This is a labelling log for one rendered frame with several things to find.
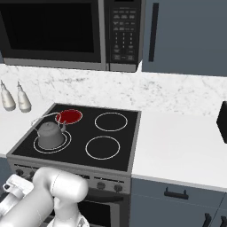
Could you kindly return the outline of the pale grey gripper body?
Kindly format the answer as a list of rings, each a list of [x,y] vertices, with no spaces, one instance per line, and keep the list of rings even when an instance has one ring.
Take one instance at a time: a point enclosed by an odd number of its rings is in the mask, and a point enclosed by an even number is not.
[[[11,192],[4,192],[0,196],[0,220],[22,199],[23,192],[20,189],[13,189]]]

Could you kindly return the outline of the black and steel stove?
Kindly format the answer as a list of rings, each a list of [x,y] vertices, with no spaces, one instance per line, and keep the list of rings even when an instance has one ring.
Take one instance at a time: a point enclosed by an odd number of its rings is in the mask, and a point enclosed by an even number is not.
[[[91,189],[97,183],[106,185],[104,191],[130,196],[131,172],[136,150],[139,111],[94,106],[54,104],[46,113],[61,113],[59,126],[66,123],[66,143],[57,149],[44,150],[38,145],[37,130],[47,122],[57,123],[52,115],[35,123],[23,138],[6,154],[12,172],[23,170],[27,179],[31,171],[53,167],[83,177]]]

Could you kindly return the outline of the grey-blue base cupboard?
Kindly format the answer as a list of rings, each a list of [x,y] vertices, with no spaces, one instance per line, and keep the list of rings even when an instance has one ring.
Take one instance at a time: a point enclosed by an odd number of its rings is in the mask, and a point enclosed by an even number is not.
[[[12,175],[12,170],[6,158],[0,158],[0,194],[3,192],[3,185]]]

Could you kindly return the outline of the grey kettle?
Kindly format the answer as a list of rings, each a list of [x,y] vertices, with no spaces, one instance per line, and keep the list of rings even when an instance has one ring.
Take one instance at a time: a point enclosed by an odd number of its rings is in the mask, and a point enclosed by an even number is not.
[[[59,126],[61,120],[61,113],[49,113],[43,115],[42,117],[36,118],[31,122],[31,127],[35,129],[35,123],[38,120],[52,115],[59,116],[58,122],[54,123],[53,121],[47,121],[43,123],[36,131],[38,136],[38,145],[44,150],[57,149],[66,143],[66,137],[64,135],[64,133],[66,132],[66,123],[63,122],[63,126]]]

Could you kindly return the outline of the white bottle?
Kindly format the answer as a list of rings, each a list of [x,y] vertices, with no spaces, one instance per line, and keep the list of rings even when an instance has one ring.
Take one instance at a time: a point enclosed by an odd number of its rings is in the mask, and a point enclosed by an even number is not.
[[[4,109],[8,112],[13,111],[16,108],[16,103],[12,97],[12,94],[7,90],[3,82],[1,82],[1,89],[1,97]]]
[[[22,113],[28,113],[31,111],[32,105],[20,83],[18,83],[18,104]]]

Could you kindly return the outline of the steel oven door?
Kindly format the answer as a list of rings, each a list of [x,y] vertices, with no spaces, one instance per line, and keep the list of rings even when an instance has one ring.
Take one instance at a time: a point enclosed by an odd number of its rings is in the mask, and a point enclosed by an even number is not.
[[[100,203],[84,199],[78,204],[90,227],[129,227],[130,196],[116,193],[123,197],[123,201]]]

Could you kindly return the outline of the grey-blue base cupboard door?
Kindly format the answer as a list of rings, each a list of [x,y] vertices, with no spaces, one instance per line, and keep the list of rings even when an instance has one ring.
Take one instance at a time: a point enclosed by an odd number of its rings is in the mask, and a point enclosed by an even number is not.
[[[227,202],[223,201],[220,207],[217,210],[217,213],[215,215],[215,219],[212,223],[213,227],[220,227],[222,219],[221,216],[227,217]]]
[[[216,209],[189,205],[171,209],[131,207],[129,227],[202,227],[205,213],[209,213],[213,219]]]

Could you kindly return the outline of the black and steel microwave oven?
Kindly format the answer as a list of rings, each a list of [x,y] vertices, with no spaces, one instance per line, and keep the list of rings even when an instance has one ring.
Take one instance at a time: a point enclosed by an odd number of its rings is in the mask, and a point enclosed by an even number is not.
[[[146,0],[0,0],[6,65],[134,73]]]

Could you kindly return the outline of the grey-blue drawer front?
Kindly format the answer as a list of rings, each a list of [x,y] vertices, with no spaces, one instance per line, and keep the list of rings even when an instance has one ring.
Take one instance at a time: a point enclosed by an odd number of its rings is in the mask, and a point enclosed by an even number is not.
[[[170,192],[183,193],[186,190],[189,199],[182,200],[164,196],[166,187],[168,187]],[[131,182],[131,206],[133,208],[164,207],[171,209],[175,206],[182,207],[186,205],[217,208],[223,196],[223,192],[184,185],[167,184],[136,178],[133,178]]]

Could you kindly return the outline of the black appliance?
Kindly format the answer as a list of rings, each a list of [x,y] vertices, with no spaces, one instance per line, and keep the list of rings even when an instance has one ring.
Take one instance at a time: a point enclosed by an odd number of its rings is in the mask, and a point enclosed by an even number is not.
[[[224,143],[227,144],[227,101],[222,102],[216,124],[219,128]]]

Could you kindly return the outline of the grey-blue wall cupboard door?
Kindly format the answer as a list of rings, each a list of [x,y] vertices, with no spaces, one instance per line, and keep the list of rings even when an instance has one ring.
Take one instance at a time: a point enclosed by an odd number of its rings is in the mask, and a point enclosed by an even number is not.
[[[159,3],[149,61],[153,3]],[[142,70],[227,76],[227,0],[146,0]]]

